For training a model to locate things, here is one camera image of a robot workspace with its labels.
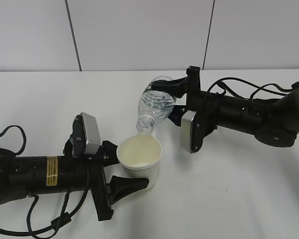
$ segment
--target plastic water bottle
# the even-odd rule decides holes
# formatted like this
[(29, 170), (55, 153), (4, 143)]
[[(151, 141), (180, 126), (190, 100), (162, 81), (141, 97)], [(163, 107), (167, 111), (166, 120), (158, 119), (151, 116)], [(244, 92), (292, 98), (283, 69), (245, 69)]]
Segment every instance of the plastic water bottle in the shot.
[[(158, 80), (173, 79), (169, 76), (158, 76), (152, 82)], [(151, 83), (139, 101), (139, 118), (136, 125), (139, 134), (151, 134), (155, 126), (169, 116), (175, 105), (175, 98), (166, 92), (151, 90)]]

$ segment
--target yellow label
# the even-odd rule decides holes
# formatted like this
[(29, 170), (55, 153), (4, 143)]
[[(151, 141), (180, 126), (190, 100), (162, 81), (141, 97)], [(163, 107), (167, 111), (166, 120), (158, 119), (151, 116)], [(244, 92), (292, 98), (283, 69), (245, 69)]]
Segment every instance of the yellow label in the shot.
[(58, 185), (58, 157), (47, 157), (46, 161), (46, 186)]

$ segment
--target paper cup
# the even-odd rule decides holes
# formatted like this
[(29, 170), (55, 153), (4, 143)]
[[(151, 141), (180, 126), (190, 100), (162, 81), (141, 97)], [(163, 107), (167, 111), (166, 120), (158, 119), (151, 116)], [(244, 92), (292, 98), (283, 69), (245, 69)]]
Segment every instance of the paper cup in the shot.
[(157, 178), (162, 154), (161, 143), (151, 135), (135, 135), (125, 139), (117, 148), (117, 157), (132, 178), (148, 178), (151, 188)]

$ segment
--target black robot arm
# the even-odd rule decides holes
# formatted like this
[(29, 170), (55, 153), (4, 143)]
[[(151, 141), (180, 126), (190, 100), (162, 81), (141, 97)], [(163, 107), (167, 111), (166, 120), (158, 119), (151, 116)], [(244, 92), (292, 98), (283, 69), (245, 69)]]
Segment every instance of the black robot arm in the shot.
[[(200, 69), (189, 67), (187, 77), (174, 81), (153, 82), (153, 90), (165, 91), (174, 97), (186, 96), (186, 105), (175, 106), (169, 119), (181, 127), (180, 143), (190, 153), (197, 152), (203, 139), (217, 126), (252, 134), (257, 140), (275, 147), (293, 146), (299, 133), (299, 82), (292, 89), (285, 90), (276, 84), (282, 93), (259, 87), (238, 78), (223, 78), (207, 91), (200, 89)], [(225, 80), (238, 80), (258, 88), (250, 98), (245, 99), (226, 84)], [(224, 89), (223, 94), (211, 93), (213, 86)], [(264, 90), (283, 96), (281, 99), (253, 99), (256, 92)]]
[[(116, 156), (117, 146), (109, 141), (103, 141), (101, 144), (96, 120), (86, 113), (77, 115), (72, 128), (72, 134), (65, 144), (62, 156), (20, 157), (16, 155), (21, 154), (23, 149), (13, 153), (0, 148), (0, 204), (23, 199), (26, 196), (35, 198), (27, 217), (29, 231), (11, 232), (0, 229), (0, 234), (38, 238), (38, 234), (55, 230), (54, 236), (62, 226), (71, 221), (71, 217), (80, 209), (89, 190), (99, 221), (110, 220), (113, 215), (112, 205), (115, 202), (148, 186), (147, 178), (112, 176), (111, 181), (107, 183), (104, 167), (119, 163)], [(22, 128), (20, 130), (25, 142), (24, 131)], [(64, 210), (68, 194), (73, 191), (84, 193), (78, 206), (68, 213)], [(30, 215), (38, 195), (60, 192), (67, 192), (61, 215), (52, 220), (50, 226), (32, 231)]]

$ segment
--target black cable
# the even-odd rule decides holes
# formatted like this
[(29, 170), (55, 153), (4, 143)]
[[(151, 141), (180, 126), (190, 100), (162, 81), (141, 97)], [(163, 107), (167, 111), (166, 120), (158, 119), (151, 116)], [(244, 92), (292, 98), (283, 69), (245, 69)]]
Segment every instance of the black cable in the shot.
[(249, 100), (252, 101), (255, 94), (257, 94), (259, 91), (263, 90), (265, 87), (267, 86), (274, 86), (276, 87), (278, 90), (282, 91), (282, 92), (291, 92), (293, 91), (293, 89), (284, 89), (284, 88), (281, 88), (279, 85), (275, 84), (275, 83), (269, 83), (269, 84), (266, 84), (266, 85), (263, 85), (261, 86), (260, 88), (258, 88), (257, 90), (255, 90), (249, 97)]
[(85, 199), (86, 199), (86, 196), (88, 194), (88, 191), (89, 191), (89, 188), (90, 188), (90, 170), (89, 170), (89, 167), (87, 167), (87, 172), (86, 172), (86, 185), (85, 185), (85, 189), (83, 191), (83, 194), (82, 194), (82, 197), (78, 203), (78, 205), (73, 209), (72, 212), (70, 212), (70, 217), (73, 217), (74, 214), (76, 214), (80, 208), (82, 207)]
[(236, 92), (234, 92), (229, 86), (227, 86), (224, 82), (219, 82), (217, 84), (218, 87), (222, 88), (225, 91), (228, 91), (228, 93), (230, 93), (232, 96), (236, 97), (236, 98), (240, 98), (240, 99), (244, 99), (244, 97), (238, 95)]
[[(286, 95), (286, 94), (284, 94), (284, 93), (280, 93), (280, 92), (276, 92), (276, 91), (271, 91), (271, 90), (262, 88), (262, 87), (260, 87), (260, 86), (257, 86), (257, 85), (255, 85), (255, 84), (253, 84), (253, 83), (250, 83), (250, 82), (248, 82), (248, 81), (245, 81), (245, 80), (242, 80), (242, 79), (239, 79), (239, 78), (236, 78), (236, 77), (225, 77), (225, 78), (222, 78), (222, 79), (217, 80), (216, 82), (214, 82), (214, 83), (208, 88), (208, 90), (206, 91), (205, 97), (204, 97), (204, 99), (203, 99), (203, 105), (205, 104), (205, 101), (206, 101), (206, 99), (207, 99), (207, 97), (208, 97), (210, 91), (211, 91), (211, 90), (212, 90), (212, 89), (213, 89), (219, 82), (223, 82), (223, 81), (225, 81), (225, 80), (235, 80), (235, 81), (239, 81), (239, 82), (245, 83), (245, 84), (247, 84), (247, 85), (249, 85), (249, 86), (255, 87), (255, 88), (257, 88), (257, 89), (259, 89), (259, 90), (261, 90), (261, 91), (265, 91), (265, 92), (272, 93), (272, 94), (279, 95), (279, 96), (285, 96), (285, 95)], [(288, 92), (289, 92), (289, 90), (283, 89), (283, 88), (281, 88), (280, 86), (278, 86), (278, 89), (279, 89), (279, 90), (282, 89), (283, 91), (288, 91)]]
[[(80, 210), (80, 208), (82, 207), (82, 205), (83, 205), (83, 203), (86, 199), (87, 193), (89, 191), (89, 185), (90, 185), (90, 171), (89, 171), (89, 168), (87, 167), (87, 179), (86, 179), (86, 185), (85, 185), (84, 192), (82, 194), (82, 197), (81, 197), (78, 205), (69, 214), (70, 217), (73, 217)], [(49, 225), (48, 227), (45, 227), (45, 228), (42, 228), (42, 229), (39, 229), (39, 230), (36, 230), (36, 231), (32, 231), (32, 233), (30, 233), (30, 232), (7, 231), (7, 230), (4, 230), (4, 229), (0, 228), (0, 234), (5, 235), (5, 236), (10, 236), (10, 237), (29, 237), (29, 236), (32, 236), (32, 235), (38, 235), (38, 234), (46, 233), (46, 232), (48, 232), (50, 230), (53, 230), (53, 229), (54, 229), (54, 227), (52, 225)]]
[[(49, 230), (52, 230), (52, 229), (53, 229), (53, 226), (50, 225), (50, 226), (42, 228), (40, 230), (33, 231), (33, 233), (38, 235), (38, 234), (48, 232)], [(5, 235), (5, 236), (10, 236), (10, 237), (28, 237), (28, 236), (31, 236), (31, 234), (29, 232), (7, 231), (7, 230), (1, 229), (1, 228), (0, 228), (0, 234)]]
[(224, 89), (223, 93), (221, 93), (220, 95), (221, 95), (221, 96), (224, 96), (224, 95), (226, 95), (226, 94), (227, 94), (227, 90)]
[(22, 134), (22, 138), (23, 138), (23, 144), (22, 144), (22, 147), (21, 149), (17, 152), (17, 153), (14, 153), (15, 155), (20, 155), (23, 153), (24, 149), (25, 149), (25, 145), (26, 145), (26, 136), (25, 136), (25, 132), (24, 130), (22, 129), (22, 127), (18, 126), (18, 125), (10, 125), (8, 126), (7, 128), (5, 128), (1, 133), (0, 133), (0, 137), (4, 136), (5, 133), (12, 127), (16, 127), (18, 128), (20, 131), (21, 131), (21, 134)]
[(31, 205), (31, 207), (29, 209), (29, 212), (28, 212), (27, 216), (26, 216), (26, 225), (28, 227), (29, 233), (31, 233), (31, 236), (33, 238), (35, 238), (35, 239), (51, 239), (52, 237), (54, 237), (58, 233), (59, 229), (61, 228), (61, 222), (63, 220), (63, 216), (64, 216), (64, 213), (65, 213), (65, 210), (66, 210), (66, 206), (67, 206), (67, 204), (69, 202), (70, 193), (71, 193), (71, 190), (68, 190), (66, 192), (66, 194), (64, 196), (64, 200), (63, 200), (63, 205), (62, 205), (60, 217), (59, 217), (57, 226), (55, 228), (55, 231), (54, 231), (54, 233), (51, 236), (49, 236), (47, 238), (40, 238), (40, 237), (36, 236), (36, 234), (33, 234), (33, 230), (32, 230), (32, 227), (31, 227), (31, 214), (32, 214), (32, 211), (34, 209), (34, 206), (39, 201), (39, 196), (38, 195), (33, 195), (34, 201), (33, 201), (32, 205)]

